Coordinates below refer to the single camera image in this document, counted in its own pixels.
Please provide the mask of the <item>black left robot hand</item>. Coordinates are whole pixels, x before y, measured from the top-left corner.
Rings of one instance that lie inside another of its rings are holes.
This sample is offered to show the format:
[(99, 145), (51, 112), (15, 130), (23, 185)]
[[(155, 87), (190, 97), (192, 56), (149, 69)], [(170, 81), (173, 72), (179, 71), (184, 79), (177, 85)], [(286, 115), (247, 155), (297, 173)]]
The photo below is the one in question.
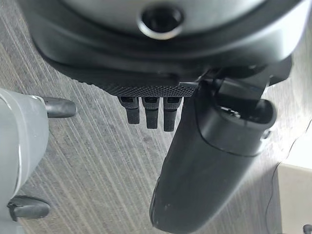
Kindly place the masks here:
[(286, 80), (309, 0), (20, 0), (42, 58), (116, 96), (130, 124), (174, 138), (151, 224), (189, 234), (210, 221), (262, 152), (277, 118), (262, 99)]

